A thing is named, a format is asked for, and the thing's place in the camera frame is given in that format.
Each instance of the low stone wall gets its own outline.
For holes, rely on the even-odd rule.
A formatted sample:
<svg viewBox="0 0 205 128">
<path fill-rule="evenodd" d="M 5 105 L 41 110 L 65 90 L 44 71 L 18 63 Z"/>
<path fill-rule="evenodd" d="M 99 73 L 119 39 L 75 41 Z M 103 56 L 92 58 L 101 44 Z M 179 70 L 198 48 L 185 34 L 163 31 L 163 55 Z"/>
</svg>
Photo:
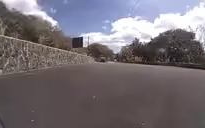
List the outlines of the low stone wall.
<svg viewBox="0 0 205 128">
<path fill-rule="evenodd" d="M 0 75 L 91 62 L 85 55 L 0 35 Z"/>
</svg>

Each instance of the tree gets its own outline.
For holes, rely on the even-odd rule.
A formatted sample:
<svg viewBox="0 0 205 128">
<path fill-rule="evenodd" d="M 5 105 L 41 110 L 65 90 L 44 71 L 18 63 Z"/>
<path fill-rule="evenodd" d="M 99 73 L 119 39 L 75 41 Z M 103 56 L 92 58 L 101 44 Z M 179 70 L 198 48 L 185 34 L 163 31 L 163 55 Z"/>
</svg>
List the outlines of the tree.
<svg viewBox="0 0 205 128">
<path fill-rule="evenodd" d="M 99 43 L 93 43 L 88 46 L 88 55 L 94 58 L 106 57 L 110 60 L 114 59 L 113 51 L 109 49 L 106 45 L 102 45 Z"/>
<path fill-rule="evenodd" d="M 144 62 L 205 63 L 202 43 L 195 40 L 195 33 L 184 29 L 165 31 L 148 43 L 135 39 L 128 48 Z"/>
<path fill-rule="evenodd" d="M 57 26 L 42 18 L 8 10 L 0 1 L 0 35 L 40 43 L 64 50 L 71 49 L 71 39 Z"/>
</svg>

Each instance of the pole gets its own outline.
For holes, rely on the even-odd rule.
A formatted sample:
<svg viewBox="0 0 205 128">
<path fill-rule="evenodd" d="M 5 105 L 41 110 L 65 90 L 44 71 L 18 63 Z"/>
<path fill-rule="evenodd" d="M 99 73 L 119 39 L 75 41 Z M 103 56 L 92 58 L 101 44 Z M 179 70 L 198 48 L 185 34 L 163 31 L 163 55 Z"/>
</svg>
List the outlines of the pole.
<svg viewBox="0 0 205 128">
<path fill-rule="evenodd" d="M 90 45 L 90 37 L 88 36 L 88 44 L 87 47 Z"/>
</svg>

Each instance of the green tree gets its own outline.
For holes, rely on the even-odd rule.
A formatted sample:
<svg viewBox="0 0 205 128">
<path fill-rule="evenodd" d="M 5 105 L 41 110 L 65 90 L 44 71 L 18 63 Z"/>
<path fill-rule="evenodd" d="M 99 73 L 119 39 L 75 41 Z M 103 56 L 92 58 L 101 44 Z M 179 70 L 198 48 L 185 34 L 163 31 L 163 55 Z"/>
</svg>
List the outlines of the green tree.
<svg viewBox="0 0 205 128">
<path fill-rule="evenodd" d="M 102 45 L 99 43 L 93 43 L 88 46 L 88 55 L 94 58 L 106 57 L 110 60 L 114 59 L 113 51 L 109 49 L 106 45 Z"/>
</svg>

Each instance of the white cloud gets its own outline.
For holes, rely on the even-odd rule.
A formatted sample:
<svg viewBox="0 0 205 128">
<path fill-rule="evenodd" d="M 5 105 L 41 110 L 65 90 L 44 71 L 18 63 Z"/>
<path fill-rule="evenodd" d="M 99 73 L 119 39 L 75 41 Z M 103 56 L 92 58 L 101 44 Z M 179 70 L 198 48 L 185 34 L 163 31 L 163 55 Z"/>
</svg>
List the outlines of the white cloud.
<svg viewBox="0 0 205 128">
<path fill-rule="evenodd" d="M 35 15 L 49 21 L 52 25 L 57 25 L 58 22 L 50 17 L 38 5 L 37 0 L 1 0 L 9 9 L 16 9 L 25 15 Z"/>
<path fill-rule="evenodd" d="M 50 12 L 51 12 L 52 14 L 55 14 L 55 13 L 57 12 L 57 10 L 54 9 L 54 8 L 50 8 Z"/>
<path fill-rule="evenodd" d="M 103 21 L 102 23 L 104 23 L 104 24 L 109 24 L 109 23 L 111 23 L 111 21 L 110 21 L 110 20 L 105 20 L 105 21 Z"/>
<path fill-rule="evenodd" d="M 104 30 L 106 30 L 106 29 L 107 29 L 107 27 L 106 27 L 106 26 L 103 26 L 102 28 L 103 28 Z"/>
<path fill-rule="evenodd" d="M 68 0 L 63 0 L 63 4 L 68 4 Z"/>
<path fill-rule="evenodd" d="M 108 44 L 115 52 L 120 46 L 131 43 L 135 37 L 141 41 L 149 41 L 151 37 L 157 36 L 160 32 L 170 28 L 191 28 L 195 29 L 199 24 L 205 23 L 205 1 L 198 6 L 187 10 L 186 13 L 160 14 L 154 22 L 144 20 L 140 16 L 127 17 L 111 23 L 111 34 L 101 32 L 83 33 L 82 36 L 90 36 L 91 43 L 99 42 Z"/>
</svg>

